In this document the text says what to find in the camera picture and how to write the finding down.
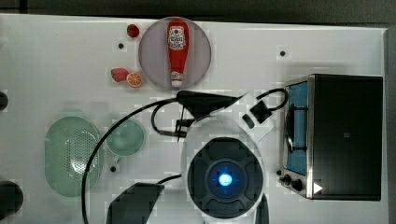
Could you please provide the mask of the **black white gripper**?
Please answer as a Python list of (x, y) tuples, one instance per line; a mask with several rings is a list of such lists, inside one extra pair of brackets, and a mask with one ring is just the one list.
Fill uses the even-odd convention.
[(196, 118), (216, 117), (236, 123), (252, 140), (262, 140), (274, 128), (271, 112), (262, 100), (244, 93), (238, 97), (179, 91), (177, 101)]

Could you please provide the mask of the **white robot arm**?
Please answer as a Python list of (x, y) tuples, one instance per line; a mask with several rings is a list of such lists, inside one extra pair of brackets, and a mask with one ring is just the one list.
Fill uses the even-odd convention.
[(183, 181), (184, 203), (192, 217), (183, 224), (262, 224), (268, 221), (264, 195), (264, 164), (259, 142), (272, 129), (273, 109), (263, 98), (245, 93), (238, 97), (179, 91), (159, 106), (178, 103), (191, 113), (177, 121), (172, 132), (184, 139), (181, 173), (156, 183), (137, 182), (108, 207), (106, 224), (149, 224), (157, 220), (165, 199), (165, 183)]

